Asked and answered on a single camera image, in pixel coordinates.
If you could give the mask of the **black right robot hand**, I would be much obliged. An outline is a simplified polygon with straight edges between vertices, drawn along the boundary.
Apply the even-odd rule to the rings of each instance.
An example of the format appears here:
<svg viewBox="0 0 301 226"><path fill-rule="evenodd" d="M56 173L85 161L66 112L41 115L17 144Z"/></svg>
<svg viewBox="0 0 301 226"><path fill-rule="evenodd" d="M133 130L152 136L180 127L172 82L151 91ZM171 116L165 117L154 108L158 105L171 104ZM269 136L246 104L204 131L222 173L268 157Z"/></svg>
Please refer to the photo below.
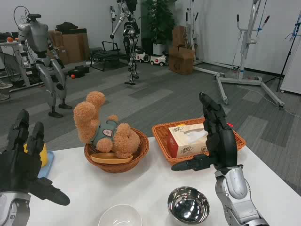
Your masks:
<svg viewBox="0 0 301 226"><path fill-rule="evenodd" d="M199 100L203 104L204 129L208 132L206 146L209 155L198 154L192 159L177 163L173 171L199 171L210 168L219 170L237 166L237 143L233 129L226 122L226 114L221 104L216 103L207 94L201 92Z"/></svg>

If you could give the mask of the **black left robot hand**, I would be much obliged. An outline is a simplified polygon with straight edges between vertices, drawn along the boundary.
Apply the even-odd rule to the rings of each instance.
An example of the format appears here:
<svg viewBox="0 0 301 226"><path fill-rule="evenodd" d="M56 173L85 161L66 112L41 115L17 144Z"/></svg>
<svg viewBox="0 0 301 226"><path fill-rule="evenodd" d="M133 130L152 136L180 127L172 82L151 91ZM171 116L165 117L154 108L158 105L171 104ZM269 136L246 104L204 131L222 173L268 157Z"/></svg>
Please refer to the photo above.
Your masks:
<svg viewBox="0 0 301 226"><path fill-rule="evenodd" d="M8 145L0 154L0 191L32 194L41 200L50 200L67 206L69 197L52 185L52 181L39 178L44 147L44 125L37 122L29 135L29 113L23 109L8 134Z"/></svg>

